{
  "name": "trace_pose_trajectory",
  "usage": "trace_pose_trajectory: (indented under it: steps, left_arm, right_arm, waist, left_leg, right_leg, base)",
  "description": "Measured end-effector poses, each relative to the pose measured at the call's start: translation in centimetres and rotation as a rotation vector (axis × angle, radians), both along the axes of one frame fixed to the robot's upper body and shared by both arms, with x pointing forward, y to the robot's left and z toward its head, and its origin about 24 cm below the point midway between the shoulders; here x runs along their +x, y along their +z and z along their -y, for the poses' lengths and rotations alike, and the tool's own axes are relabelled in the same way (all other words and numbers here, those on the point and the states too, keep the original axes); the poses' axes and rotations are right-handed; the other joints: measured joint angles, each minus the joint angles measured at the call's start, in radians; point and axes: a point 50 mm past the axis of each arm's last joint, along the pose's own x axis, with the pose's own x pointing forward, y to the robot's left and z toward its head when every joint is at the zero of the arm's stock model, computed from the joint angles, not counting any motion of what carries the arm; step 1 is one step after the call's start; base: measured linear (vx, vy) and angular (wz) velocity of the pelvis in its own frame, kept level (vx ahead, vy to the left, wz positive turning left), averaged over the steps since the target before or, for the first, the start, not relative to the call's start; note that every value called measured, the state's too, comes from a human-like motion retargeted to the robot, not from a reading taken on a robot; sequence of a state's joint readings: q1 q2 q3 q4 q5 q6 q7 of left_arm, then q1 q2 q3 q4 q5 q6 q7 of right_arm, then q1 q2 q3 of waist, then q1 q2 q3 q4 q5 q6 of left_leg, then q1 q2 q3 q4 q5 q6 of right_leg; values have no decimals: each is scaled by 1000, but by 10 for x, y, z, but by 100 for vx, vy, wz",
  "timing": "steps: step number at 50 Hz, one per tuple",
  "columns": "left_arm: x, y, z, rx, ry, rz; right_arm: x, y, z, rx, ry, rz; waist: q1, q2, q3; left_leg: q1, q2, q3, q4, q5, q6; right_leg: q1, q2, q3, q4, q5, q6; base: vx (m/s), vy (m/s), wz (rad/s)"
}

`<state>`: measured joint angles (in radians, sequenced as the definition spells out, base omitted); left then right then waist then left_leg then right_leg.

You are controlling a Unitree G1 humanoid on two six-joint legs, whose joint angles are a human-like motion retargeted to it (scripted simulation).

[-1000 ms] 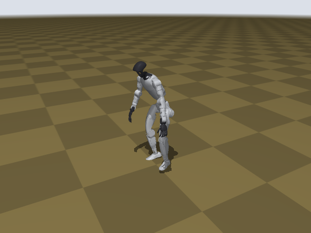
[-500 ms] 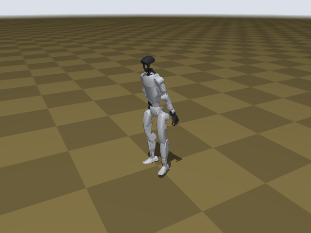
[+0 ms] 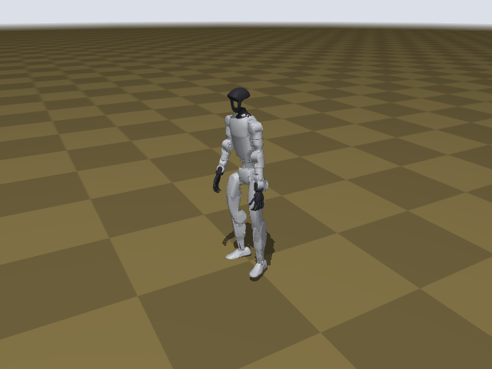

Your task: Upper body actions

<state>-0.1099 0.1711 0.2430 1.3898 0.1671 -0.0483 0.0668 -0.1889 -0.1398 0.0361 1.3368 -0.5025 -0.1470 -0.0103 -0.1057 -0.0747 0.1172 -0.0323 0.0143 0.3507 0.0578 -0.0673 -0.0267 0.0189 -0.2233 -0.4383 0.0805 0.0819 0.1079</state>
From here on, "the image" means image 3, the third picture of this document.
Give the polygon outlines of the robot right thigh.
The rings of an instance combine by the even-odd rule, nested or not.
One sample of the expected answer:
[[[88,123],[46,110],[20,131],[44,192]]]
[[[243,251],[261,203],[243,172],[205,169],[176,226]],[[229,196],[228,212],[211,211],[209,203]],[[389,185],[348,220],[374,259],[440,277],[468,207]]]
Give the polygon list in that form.
[[[239,185],[243,184],[244,183],[239,180],[237,171],[229,176],[226,191],[229,211],[233,219],[239,224],[243,223],[247,218],[246,213],[243,210],[238,209],[241,200],[241,188],[239,188]]]

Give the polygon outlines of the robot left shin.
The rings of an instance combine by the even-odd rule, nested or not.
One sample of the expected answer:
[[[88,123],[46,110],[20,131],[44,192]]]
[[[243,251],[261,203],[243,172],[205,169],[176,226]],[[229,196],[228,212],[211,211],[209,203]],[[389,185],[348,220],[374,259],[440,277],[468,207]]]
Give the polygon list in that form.
[[[262,221],[261,230],[258,231],[258,228],[253,228],[253,243],[254,249],[256,250],[257,263],[261,265],[264,263],[264,248],[266,245],[267,232],[266,232],[266,222]]]

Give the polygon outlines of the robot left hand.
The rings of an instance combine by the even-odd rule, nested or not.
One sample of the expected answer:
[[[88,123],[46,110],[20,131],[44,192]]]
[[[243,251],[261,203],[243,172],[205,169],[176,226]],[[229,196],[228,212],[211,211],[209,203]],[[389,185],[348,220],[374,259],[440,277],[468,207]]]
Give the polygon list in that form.
[[[251,209],[252,211],[253,210],[254,211],[260,210],[264,207],[264,195],[262,194],[263,188],[258,189],[258,183],[257,182],[254,183],[254,191],[255,191],[254,197],[251,200],[251,202],[249,203],[249,205],[251,205],[254,201],[254,207]]]

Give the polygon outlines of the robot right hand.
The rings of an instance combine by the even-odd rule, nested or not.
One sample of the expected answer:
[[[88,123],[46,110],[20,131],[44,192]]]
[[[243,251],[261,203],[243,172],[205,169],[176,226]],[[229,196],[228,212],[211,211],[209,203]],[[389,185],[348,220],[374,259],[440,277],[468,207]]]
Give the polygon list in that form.
[[[221,173],[221,172],[222,172],[222,167],[218,167],[218,169],[217,169],[217,171],[216,171],[216,176],[215,176],[215,178],[214,178],[214,185],[213,185],[213,190],[214,190],[215,192],[217,192],[217,193],[218,193],[218,192],[220,192],[220,190],[221,190],[221,189],[219,189],[219,187],[218,187],[218,184],[219,184],[219,181],[220,181],[221,175],[223,175],[223,174],[224,174],[224,172],[223,172],[223,173]]]

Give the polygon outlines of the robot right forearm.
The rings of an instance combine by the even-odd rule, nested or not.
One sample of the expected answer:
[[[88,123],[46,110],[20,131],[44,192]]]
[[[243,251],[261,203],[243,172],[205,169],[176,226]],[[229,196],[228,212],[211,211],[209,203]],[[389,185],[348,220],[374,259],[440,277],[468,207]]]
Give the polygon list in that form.
[[[221,158],[220,158],[220,161],[219,161],[219,165],[217,166],[217,169],[218,167],[222,167],[222,172],[225,172],[226,170],[226,166],[228,164],[228,159],[229,159],[229,156],[231,155],[231,152],[224,149],[222,146],[221,146]]]

